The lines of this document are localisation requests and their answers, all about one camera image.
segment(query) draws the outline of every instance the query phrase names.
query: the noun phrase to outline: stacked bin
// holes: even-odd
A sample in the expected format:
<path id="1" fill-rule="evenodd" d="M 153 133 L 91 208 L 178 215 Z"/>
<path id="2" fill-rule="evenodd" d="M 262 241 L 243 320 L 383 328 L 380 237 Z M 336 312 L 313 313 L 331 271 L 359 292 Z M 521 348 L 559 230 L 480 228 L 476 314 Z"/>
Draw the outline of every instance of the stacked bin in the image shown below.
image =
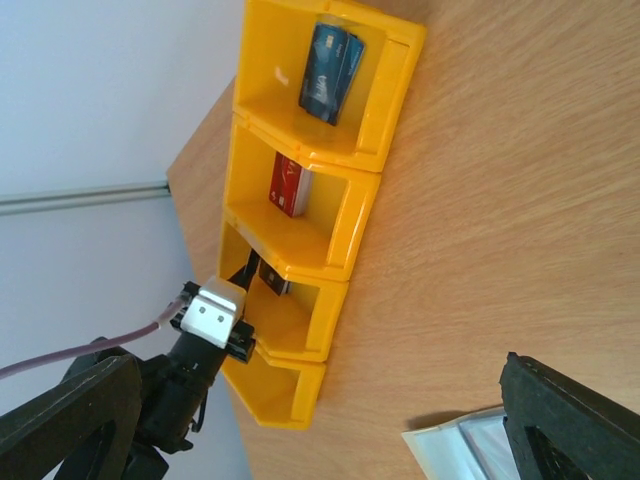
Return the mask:
<path id="1" fill-rule="evenodd" d="M 355 34 L 366 51 L 336 126 L 298 96 L 317 21 Z M 263 426 L 311 423 L 333 332 L 373 206 L 423 26 L 350 1 L 248 0 L 236 78 L 218 275 L 251 248 L 284 279 L 275 294 L 257 275 L 246 301 L 256 351 L 223 372 Z M 269 201 L 276 152 L 313 172 L 305 213 Z"/>

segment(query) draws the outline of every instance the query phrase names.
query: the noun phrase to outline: red box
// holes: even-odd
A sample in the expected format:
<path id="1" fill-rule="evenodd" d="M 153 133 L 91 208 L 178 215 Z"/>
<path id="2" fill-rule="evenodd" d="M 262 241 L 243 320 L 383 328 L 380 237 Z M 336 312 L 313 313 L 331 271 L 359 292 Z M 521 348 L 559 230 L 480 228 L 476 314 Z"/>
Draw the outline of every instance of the red box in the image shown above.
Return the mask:
<path id="1" fill-rule="evenodd" d="M 309 202 L 312 177 L 313 172 L 276 152 L 269 200 L 290 217 L 302 215 Z"/>

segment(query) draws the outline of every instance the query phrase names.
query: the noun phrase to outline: purple cable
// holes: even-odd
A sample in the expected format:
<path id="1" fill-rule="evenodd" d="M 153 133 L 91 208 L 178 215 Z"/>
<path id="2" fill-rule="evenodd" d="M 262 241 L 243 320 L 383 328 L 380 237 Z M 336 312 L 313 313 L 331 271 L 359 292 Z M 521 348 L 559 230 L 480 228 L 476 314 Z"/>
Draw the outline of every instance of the purple cable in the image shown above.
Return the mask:
<path id="1" fill-rule="evenodd" d="M 161 325 L 167 323 L 176 314 L 182 310 L 186 305 L 186 299 L 183 296 L 178 296 L 169 306 L 162 312 L 158 318 L 151 322 L 146 327 L 140 328 L 126 335 L 120 335 L 119 337 L 108 338 L 95 343 L 89 343 L 87 345 L 81 345 L 79 347 L 67 348 L 58 352 L 47 353 L 39 357 L 30 358 L 29 360 L 23 360 L 13 365 L 9 365 L 4 368 L 0 368 L 0 380 L 21 373 L 32 368 L 41 367 L 53 362 L 59 362 L 60 360 L 66 360 L 68 358 L 81 357 L 83 355 L 89 355 L 91 353 L 106 350 L 108 348 L 118 347 L 125 343 L 133 342 L 139 338 L 149 335 L 151 332 L 155 332 Z"/>

